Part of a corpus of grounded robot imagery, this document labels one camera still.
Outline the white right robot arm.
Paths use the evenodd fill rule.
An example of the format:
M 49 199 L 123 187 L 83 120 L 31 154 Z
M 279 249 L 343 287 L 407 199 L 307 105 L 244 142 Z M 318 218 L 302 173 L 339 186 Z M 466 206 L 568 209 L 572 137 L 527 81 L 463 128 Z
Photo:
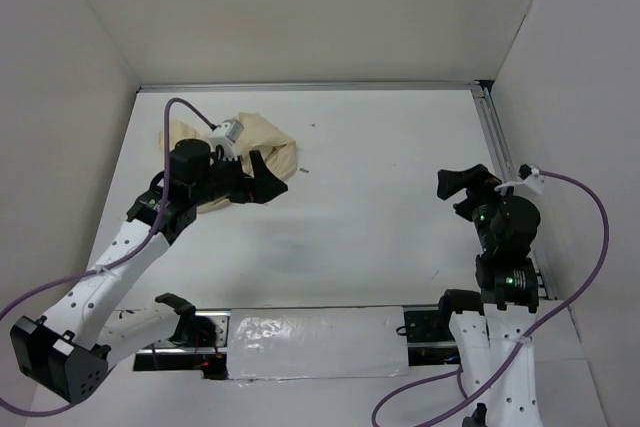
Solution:
M 464 200 L 455 213 L 473 224 L 481 252 L 477 291 L 448 289 L 436 326 L 460 354 L 465 426 L 539 426 L 535 353 L 528 329 L 538 318 L 538 278 L 529 257 L 541 221 L 535 205 L 514 194 L 484 165 L 440 170 L 437 195 Z

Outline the cream yellow jacket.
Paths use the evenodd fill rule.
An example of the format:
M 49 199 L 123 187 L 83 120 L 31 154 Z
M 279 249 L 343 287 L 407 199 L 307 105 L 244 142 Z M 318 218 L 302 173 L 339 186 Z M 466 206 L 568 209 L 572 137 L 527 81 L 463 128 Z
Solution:
M 258 113 L 239 112 L 234 119 L 244 127 L 239 140 L 236 142 L 236 152 L 242 156 L 243 170 L 247 174 L 253 174 L 249 160 L 249 151 L 259 150 L 266 166 L 280 180 L 288 180 L 298 169 L 297 144 L 294 138 L 282 132 L 275 125 Z M 187 138 L 207 140 L 207 135 L 178 119 L 170 121 L 169 145 L 175 144 Z M 230 205 L 227 199 L 212 201 L 199 206 L 198 214 L 205 214 L 224 209 Z

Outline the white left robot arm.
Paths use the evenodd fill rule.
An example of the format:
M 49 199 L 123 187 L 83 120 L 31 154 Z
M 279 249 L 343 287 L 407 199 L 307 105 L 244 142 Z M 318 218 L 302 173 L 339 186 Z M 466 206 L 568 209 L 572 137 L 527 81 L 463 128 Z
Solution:
M 178 142 L 127 213 L 100 258 L 66 294 L 37 319 L 21 317 L 10 331 L 22 373 L 70 404 L 89 398 L 121 360 L 161 341 L 184 346 L 202 336 L 216 340 L 213 323 L 198 319 L 195 306 L 164 293 L 122 318 L 115 308 L 141 275 L 197 217 L 199 206 L 227 199 L 266 204 L 287 192 L 286 183 L 249 153 L 251 173 L 222 146 L 197 139 Z

